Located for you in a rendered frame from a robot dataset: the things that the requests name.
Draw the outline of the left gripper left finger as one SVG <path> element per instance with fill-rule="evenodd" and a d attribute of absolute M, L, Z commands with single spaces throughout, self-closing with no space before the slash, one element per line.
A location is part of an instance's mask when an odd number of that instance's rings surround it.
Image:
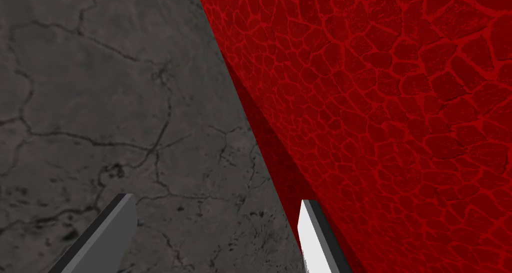
<path fill-rule="evenodd" d="M 137 222 L 134 195 L 117 194 L 48 273 L 116 273 Z"/>

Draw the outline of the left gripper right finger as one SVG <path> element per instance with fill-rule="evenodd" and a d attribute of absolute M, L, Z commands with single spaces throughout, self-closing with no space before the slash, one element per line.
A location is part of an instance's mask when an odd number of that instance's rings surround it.
<path fill-rule="evenodd" d="M 301 200 L 297 232 L 306 273 L 353 273 L 316 200 Z"/>

